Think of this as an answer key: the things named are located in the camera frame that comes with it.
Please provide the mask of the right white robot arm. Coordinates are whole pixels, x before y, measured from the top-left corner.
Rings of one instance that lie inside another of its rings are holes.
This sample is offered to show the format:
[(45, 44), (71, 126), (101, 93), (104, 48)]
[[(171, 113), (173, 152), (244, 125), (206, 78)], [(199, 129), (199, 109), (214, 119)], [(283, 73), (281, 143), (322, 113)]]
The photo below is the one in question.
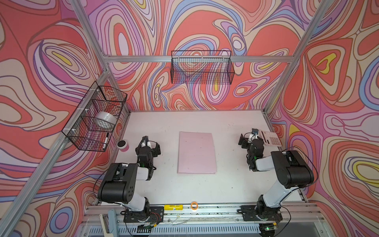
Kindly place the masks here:
[(272, 151), (264, 156), (264, 140), (258, 130), (241, 134), (238, 144), (247, 150), (246, 161), (253, 172), (274, 170), (277, 180), (265, 194), (261, 195), (253, 210), (258, 219), (266, 220), (278, 214), (281, 203), (295, 190), (314, 183), (314, 173), (298, 151)]

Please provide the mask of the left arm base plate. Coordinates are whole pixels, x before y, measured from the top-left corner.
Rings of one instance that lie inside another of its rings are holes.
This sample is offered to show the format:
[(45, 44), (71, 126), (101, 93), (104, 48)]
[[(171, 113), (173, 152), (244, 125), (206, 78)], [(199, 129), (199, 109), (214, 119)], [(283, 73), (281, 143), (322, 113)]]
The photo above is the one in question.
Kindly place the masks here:
[(125, 223), (159, 224), (164, 220), (164, 206), (152, 206), (141, 212), (125, 209), (120, 215)]

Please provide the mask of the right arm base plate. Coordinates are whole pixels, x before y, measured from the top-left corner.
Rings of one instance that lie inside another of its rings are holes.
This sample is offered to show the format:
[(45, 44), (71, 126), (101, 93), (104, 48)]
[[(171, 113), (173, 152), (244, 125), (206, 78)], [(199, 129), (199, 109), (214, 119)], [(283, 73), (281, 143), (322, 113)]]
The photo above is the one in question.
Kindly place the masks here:
[(242, 215), (243, 221), (280, 222), (283, 220), (280, 208), (242, 205), (237, 212)]

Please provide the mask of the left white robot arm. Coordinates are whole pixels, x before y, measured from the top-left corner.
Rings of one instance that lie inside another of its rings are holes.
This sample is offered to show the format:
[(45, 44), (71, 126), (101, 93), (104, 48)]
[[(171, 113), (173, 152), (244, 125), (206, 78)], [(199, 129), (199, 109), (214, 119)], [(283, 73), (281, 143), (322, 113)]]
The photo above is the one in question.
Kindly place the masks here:
[(150, 214), (149, 200), (135, 192), (136, 182), (152, 179), (157, 169), (154, 166), (154, 158), (161, 155), (160, 144), (144, 136), (135, 152), (136, 163), (110, 165), (97, 191), (97, 198), (101, 202), (122, 205), (128, 211), (148, 215)]

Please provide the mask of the pink file folder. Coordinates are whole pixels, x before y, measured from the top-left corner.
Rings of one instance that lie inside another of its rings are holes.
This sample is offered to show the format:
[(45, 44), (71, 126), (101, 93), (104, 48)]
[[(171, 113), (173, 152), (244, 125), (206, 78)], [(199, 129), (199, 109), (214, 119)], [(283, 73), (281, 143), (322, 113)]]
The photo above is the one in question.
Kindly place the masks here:
[(178, 174), (215, 174), (215, 146), (211, 133), (180, 132)]

